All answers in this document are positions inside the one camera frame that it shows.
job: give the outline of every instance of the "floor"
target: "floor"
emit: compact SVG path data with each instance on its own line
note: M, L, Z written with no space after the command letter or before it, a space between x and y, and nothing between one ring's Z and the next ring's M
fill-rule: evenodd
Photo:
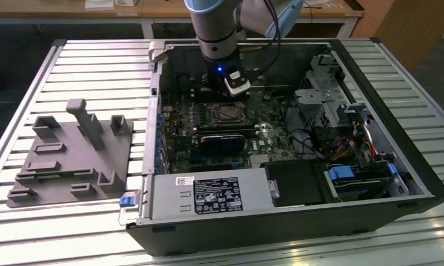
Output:
M156 38L191 38L188 25L155 26ZM0 92L0 137L55 39L137 39L135 24L47 25L36 35L29 25L0 25L0 69L8 87ZM412 73L444 108L444 39Z

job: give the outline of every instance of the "motherboard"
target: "motherboard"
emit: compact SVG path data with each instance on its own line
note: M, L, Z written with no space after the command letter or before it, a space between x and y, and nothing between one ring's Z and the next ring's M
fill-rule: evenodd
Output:
M201 101L183 95L163 108L171 173L257 168L296 158L284 124L285 96L259 88L240 101Z

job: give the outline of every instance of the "black cable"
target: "black cable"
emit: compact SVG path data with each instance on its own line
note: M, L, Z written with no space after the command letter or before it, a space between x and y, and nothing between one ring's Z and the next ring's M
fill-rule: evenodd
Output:
M281 30L279 29L279 19L277 19L276 9L275 9L275 6L272 5L271 0L263 0L263 1L264 1L264 4L265 4L265 7L268 8L272 19L275 20L275 25L276 25L276 35L275 35L275 37L277 36L277 51L276 51L276 56L275 56L273 60L264 67L264 69L259 72L259 75L263 75L263 73L272 67L272 65L277 61L279 56L281 54Z
M311 24L312 24L313 23L312 6L311 6L311 4L307 1L304 1L304 3L309 6L309 10L311 10Z
M311 145L305 144L307 139L301 141L297 137L295 137L293 134L291 134L291 137L295 141L297 141L299 144L303 145L303 147L308 148L313 152L313 154L317 156L320 160L328 161L327 157Z

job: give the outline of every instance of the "warning label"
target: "warning label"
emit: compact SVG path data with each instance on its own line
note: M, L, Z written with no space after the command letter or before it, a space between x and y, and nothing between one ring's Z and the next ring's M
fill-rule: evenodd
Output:
M197 214L243 211L237 177L195 180L193 191Z

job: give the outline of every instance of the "aluminum extrusion table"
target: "aluminum extrusion table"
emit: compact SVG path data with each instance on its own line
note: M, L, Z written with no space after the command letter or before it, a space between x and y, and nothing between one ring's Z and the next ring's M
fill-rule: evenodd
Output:
M380 43L344 40L361 70L444 181L444 111ZM444 204L403 217L376 232L151 257L124 230L119 200L9 209L7 194L20 171L39 115L73 121L69 98L85 98L99 120L135 121L127 189L141 187L145 117L152 70L149 40L56 42L0 140L0 265L416 265L444 263ZM361 101L352 84L352 94Z

